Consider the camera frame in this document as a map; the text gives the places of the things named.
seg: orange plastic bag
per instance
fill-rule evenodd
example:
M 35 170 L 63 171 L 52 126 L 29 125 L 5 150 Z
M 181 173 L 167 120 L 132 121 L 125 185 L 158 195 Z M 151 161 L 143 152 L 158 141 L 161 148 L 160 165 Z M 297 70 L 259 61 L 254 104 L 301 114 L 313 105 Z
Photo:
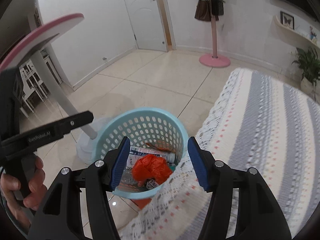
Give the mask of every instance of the orange plastic bag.
M 155 181 L 159 185 L 164 183 L 171 174 L 172 171 L 168 167 L 166 160 L 152 154 L 148 154 L 137 160 L 132 168 L 132 176 L 136 181 L 155 178 Z

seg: brown handbag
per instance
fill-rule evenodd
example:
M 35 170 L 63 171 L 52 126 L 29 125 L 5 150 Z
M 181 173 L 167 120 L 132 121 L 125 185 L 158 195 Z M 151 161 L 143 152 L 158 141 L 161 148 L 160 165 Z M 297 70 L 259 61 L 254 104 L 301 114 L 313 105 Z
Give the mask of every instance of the brown handbag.
M 210 22 L 211 21 L 210 8 L 209 8 L 208 0 L 199 0 L 198 1 L 196 14 L 195 14 L 195 19 L 197 19 L 199 21 L 204 21 L 204 22 Z

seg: table leg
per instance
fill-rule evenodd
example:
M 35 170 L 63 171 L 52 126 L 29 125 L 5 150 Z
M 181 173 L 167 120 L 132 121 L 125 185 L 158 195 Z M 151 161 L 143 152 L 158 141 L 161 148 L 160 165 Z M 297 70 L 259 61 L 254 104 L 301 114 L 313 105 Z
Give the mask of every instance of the table leg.
M 68 115 L 79 113 L 73 106 L 73 104 L 69 101 L 67 96 L 64 94 L 59 84 L 56 82 L 47 64 L 44 62 L 40 51 L 37 51 L 35 54 L 33 54 L 30 59 L 44 84 L 53 95 L 53 97 L 57 100 L 59 105 L 63 108 L 63 110 L 66 111 Z M 95 139 L 97 137 L 97 132 L 90 125 L 87 124 L 81 127 L 81 129 L 90 137 L 90 139 Z

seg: butterfly picture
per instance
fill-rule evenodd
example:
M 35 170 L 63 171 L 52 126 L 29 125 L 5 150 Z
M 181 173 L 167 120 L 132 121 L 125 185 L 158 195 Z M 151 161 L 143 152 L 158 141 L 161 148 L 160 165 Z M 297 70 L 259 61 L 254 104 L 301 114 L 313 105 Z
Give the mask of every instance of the butterfly picture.
M 281 18 L 281 23 L 290 29 L 294 30 L 294 17 L 285 13 L 285 12 L 280 12 L 280 18 Z

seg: hanging bag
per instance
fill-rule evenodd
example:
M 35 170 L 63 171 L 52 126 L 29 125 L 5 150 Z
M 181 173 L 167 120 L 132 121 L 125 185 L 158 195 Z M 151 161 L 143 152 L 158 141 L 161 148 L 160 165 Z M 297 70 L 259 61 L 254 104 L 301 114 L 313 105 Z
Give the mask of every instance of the hanging bag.
M 197 19 L 199 21 L 204 21 L 204 22 L 210 22 L 211 21 L 210 8 L 209 8 L 208 0 L 199 0 L 198 1 L 196 14 L 195 14 L 195 19 Z
M 212 15 L 221 16 L 224 14 L 223 3 L 225 3 L 224 0 L 211 0 Z

